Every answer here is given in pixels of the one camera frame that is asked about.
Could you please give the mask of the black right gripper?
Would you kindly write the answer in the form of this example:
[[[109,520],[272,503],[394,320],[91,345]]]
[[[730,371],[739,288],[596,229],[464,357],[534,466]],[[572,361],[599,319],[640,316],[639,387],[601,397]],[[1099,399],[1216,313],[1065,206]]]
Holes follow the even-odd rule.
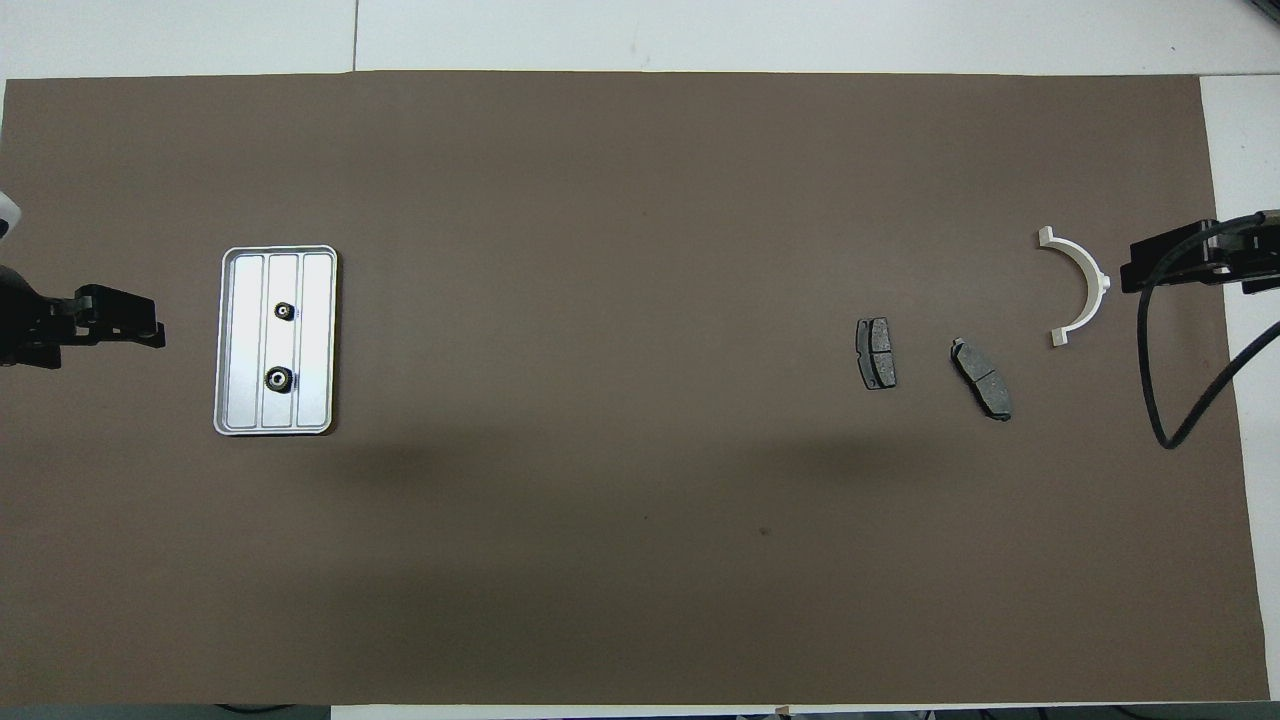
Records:
[[[1185,255],[1156,272],[1169,251],[1215,223],[1197,220],[1132,243],[1130,261],[1120,268],[1121,291],[1139,293],[1147,287],[1188,283],[1240,284],[1245,295],[1277,290],[1279,210],[1242,217],[1231,228],[1222,223],[1204,242],[1204,259]]]

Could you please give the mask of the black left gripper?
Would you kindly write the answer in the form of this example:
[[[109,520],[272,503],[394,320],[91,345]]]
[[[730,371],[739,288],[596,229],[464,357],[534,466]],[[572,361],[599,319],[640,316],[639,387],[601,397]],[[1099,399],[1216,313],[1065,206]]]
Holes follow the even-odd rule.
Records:
[[[70,300],[45,297],[19,273],[1,265],[3,366],[60,369],[61,346],[77,337],[76,322],[95,327],[96,343],[166,347],[165,325],[157,322],[151,299],[84,284],[76,291],[74,315]]]

